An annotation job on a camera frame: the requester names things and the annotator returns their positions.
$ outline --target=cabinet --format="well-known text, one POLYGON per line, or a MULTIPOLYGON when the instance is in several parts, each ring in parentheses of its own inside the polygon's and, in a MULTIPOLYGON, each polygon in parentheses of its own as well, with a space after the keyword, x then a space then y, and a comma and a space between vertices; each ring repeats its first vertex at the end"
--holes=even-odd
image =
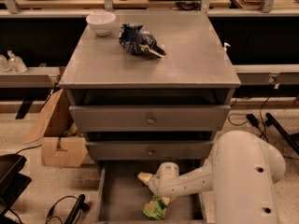
MULTIPOLYGON (((208 156, 240 82, 206 14, 162 9, 115 13, 111 35, 99 37, 86 28, 60 85, 101 172, 97 220, 143 223, 141 210, 151 194, 137 180, 138 172, 154 173, 163 161, 180 163, 182 172, 195 168, 208 156), (167 57, 127 54, 118 42, 126 22, 145 25, 167 57)), ((184 215, 173 211, 164 222, 203 223, 195 200, 184 197, 174 203, 173 210, 184 215)))

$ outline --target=plastic bottle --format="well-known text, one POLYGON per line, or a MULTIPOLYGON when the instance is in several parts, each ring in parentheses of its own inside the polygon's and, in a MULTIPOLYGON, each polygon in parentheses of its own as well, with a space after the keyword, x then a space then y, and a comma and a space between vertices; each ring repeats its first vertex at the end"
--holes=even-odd
POLYGON ((9 56, 8 63, 14 72, 24 73, 27 71, 26 65, 19 56, 15 56, 11 50, 9 50, 7 54, 9 56))
POLYGON ((8 64, 7 58, 4 55, 0 55, 0 70, 9 71, 11 69, 8 64))

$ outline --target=cardboard flap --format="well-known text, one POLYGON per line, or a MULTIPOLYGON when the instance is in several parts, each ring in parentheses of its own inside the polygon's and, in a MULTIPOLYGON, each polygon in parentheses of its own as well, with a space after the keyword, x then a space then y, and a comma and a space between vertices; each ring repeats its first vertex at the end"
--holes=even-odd
POLYGON ((87 155, 85 139, 80 137, 44 137, 42 165, 53 167, 79 167, 87 155))
POLYGON ((71 123, 68 109, 69 103, 64 90, 56 91, 40 111, 34 126, 25 136, 23 143, 32 143, 43 136, 61 136, 71 123))

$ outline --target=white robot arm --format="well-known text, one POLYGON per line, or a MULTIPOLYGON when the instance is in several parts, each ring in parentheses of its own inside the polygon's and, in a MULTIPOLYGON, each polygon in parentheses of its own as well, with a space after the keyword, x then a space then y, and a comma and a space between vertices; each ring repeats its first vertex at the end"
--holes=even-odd
POLYGON ((161 198, 213 190, 217 224, 280 223, 273 183, 286 166, 276 148, 251 133, 232 131, 217 141, 210 158, 210 164, 185 175, 165 162, 155 175, 138 177, 161 198))

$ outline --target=floor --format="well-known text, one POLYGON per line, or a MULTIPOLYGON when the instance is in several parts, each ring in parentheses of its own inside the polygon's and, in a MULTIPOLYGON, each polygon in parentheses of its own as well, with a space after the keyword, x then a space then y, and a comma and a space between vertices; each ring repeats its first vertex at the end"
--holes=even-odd
MULTIPOLYGON (((260 109, 266 99, 232 101, 230 120, 226 120, 224 128, 218 133, 231 130, 243 130, 260 135, 260 132, 246 121, 246 114, 253 113, 260 118, 260 109)), ((24 145, 22 140, 35 123, 38 113, 28 113, 24 119, 15 119, 16 113, 1 113, 0 104, 0 155, 15 153, 25 147, 40 145, 38 140, 30 145, 24 145)), ((262 109, 262 115, 270 112, 288 133, 299 132, 299 105, 295 105, 292 99, 271 98, 262 109)), ((269 143, 277 147, 282 153, 287 164, 284 177, 275 185, 276 200, 281 224, 294 224, 299 220, 299 157, 281 137, 274 127, 267 128, 269 143)), ((22 169, 24 175, 32 178, 32 182, 16 201, 12 210, 20 216, 24 224, 46 223, 46 216, 50 208, 64 196, 76 196, 84 194, 85 202, 90 206, 88 212, 82 212, 77 223, 89 224, 95 219, 98 199, 97 186, 99 174, 94 165, 87 160, 80 168, 53 168, 41 165, 41 147, 23 151, 21 154, 27 159, 22 169)), ((206 220, 214 223, 214 206, 212 191, 204 194, 204 207, 206 220)), ((53 215, 65 220, 74 205, 75 199, 66 198, 60 201, 54 209, 53 215)), ((18 221, 11 213, 7 217, 18 221)), ((61 223, 55 217, 49 223, 61 223)))

